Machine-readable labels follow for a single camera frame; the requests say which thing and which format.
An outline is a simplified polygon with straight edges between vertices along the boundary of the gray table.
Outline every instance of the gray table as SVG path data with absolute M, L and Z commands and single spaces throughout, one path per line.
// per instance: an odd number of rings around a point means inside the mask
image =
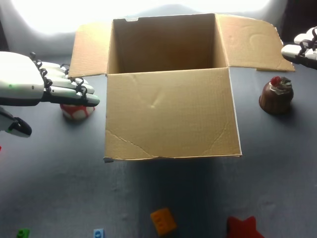
M 275 75 L 293 82 L 294 109 L 287 116 L 270 116 L 258 105 Z M 0 133 L 0 237 L 30 228 L 31 238 L 89 238 L 104 228 L 108 238 L 153 238 L 150 213 L 163 207 L 172 211 L 182 238 L 224 237 L 230 215 L 255 216 L 266 238 L 315 237 L 316 71 L 231 68 L 230 76 L 241 158 L 104 164 L 104 76 L 87 78 L 101 103 L 80 124 L 66 122 L 59 105 L 10 108 L 33 135 Z

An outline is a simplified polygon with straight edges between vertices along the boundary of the red and white toy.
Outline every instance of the red and white toy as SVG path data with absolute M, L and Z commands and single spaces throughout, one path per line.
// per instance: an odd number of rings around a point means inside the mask
M 60 104 L 64 116 L 69 120 L 83 120 L 89 117 L 95 110 L 95 107 L 74 106 Z

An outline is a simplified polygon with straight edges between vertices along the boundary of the red berry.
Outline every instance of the red berry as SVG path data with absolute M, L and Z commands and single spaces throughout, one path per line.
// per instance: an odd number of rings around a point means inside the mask
M 272 86 L 276 87 L 279 85 L 279 83 L 282 81 L 282 79 L 280 78 L 280 76 L 275 76 L 271 79 L 271 84 Z

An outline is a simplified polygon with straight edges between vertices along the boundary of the green lego brick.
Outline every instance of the green lego brick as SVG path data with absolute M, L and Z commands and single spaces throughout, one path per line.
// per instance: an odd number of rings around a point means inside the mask
M 28 238 L 30 234 L 29 229 L 20 229 L 18 234 L 16 235 L 16 238 Z

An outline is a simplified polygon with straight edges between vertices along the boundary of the orange lego brick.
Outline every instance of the orange lego brick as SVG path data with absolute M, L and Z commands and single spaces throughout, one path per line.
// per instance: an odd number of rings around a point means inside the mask
M 177 228 L 168 208 L 163 208 L 151 213 L 151 219 L 159 236 L 163 236 Z

